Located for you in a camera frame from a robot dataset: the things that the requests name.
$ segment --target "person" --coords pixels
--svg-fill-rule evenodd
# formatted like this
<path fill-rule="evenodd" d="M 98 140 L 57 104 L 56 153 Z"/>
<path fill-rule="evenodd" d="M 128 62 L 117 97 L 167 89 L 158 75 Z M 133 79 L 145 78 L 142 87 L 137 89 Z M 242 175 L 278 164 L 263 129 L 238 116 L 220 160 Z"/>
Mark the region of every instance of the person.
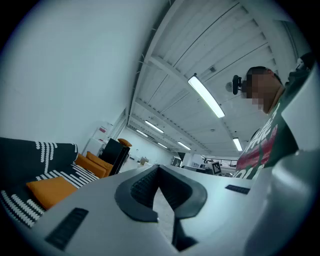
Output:
<path fill-rule="evenodd" d="M 251 67 L 242 82 L 242 97 L 268 115 L 268 120 L 251 137 L 237 161 L 234 178 L 256 179 L 263 168 L 273 167 L 281 158 L 298 150 L 290 128 L 281 112 L 291 102 L 307 79 L 315 58 L 306 53 L 282 84 L 279 76 L 264 66 Z"/>

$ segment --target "orange chair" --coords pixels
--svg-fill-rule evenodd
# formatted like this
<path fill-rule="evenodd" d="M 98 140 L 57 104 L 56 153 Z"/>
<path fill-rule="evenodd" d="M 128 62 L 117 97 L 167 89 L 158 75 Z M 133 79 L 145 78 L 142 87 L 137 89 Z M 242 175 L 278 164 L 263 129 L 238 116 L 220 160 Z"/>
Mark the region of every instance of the orange chair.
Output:
<path fill-rule="evenodd" d="M 93 172 L 98 178 L 108 177 L 113 167 L 112 164 L 103 161 L 89 151 L 86 153 L 86 157 L 82 154 L 78 154 L 75 163 L 90 172 Z"/>

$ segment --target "orange pillow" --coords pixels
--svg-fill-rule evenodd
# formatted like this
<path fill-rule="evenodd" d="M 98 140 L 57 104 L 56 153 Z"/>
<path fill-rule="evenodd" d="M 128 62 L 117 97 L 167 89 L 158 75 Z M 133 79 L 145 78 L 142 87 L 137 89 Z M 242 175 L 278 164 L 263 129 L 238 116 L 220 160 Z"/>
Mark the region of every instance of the orange pillow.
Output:
<path fill-rule="evenodd" d="M 127 141 L 126 139 L 124 139 L 124 138 L 118 138 L 118 141 L 119 141 L 122 145 L 125 145 L 125 146 L 127 146 L 127 147 L 132 147 L 132 144 L 131 144 L 129 141 Z"/>
<path fill-rule="evenodd" d="M 87 169 L 90 172 L 93 172 L 95 176 L 103 178 L 106 175 L 106 168 L 96 164 L 90 159 L 84 157 L 82 154 L 78 154 L 78 158 L 75 160 L 75 163 L 78 166 Z"/>
<path fill-rule="evenodd" d="M 26 185 L 46 210 L 77 190 L 61 176 L 28 182 Z"/>
<path fill-rule="evenodd" d="M 110 169 L 110 166 L 112 168 L 112 164 L 106 162 L 106 161 L 103 161 L 101 158 L 95 156 L 94 154 L 92 154 L 91 152 L 87 152 L 86 153 L 86 158 L 88 158 L 89 160 L 91 160 L 92 162 L 96 163 L 98 166 L 101 166 L 105 169 Z"/>

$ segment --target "black sofa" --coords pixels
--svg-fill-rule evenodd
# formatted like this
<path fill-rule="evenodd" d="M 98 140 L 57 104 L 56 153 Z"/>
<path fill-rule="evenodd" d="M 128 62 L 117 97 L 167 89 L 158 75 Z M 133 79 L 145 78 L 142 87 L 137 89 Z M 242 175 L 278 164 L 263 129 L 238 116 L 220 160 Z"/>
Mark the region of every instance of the black sofa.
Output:
<path fill-rule="evenodd" d="M 92 172 L 76 165 L 78 147 L 0 137 L 0 202 L 6 213 L 28 227 L 45 210 L 26 183 L 62 176 L 77 189 L 98 180 Z"/>

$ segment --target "black slot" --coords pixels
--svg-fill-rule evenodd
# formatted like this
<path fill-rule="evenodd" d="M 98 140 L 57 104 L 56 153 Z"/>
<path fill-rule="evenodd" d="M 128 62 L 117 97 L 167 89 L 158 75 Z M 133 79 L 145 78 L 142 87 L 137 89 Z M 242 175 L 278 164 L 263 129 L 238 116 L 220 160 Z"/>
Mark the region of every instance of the black slot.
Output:
<path fill-rule="evenodd" d="M 86 209 L 74 208 L 46 237 L 45 241 L 63 251 L 87 214 Z"/>
<path fill-rule="evenodd" d="M 228 185 L 225 187 L 227 190 L 232 190 L 241 194 L 247 195 L 250 191 L 250 188 L 235 186 L 235 185 Z"/>

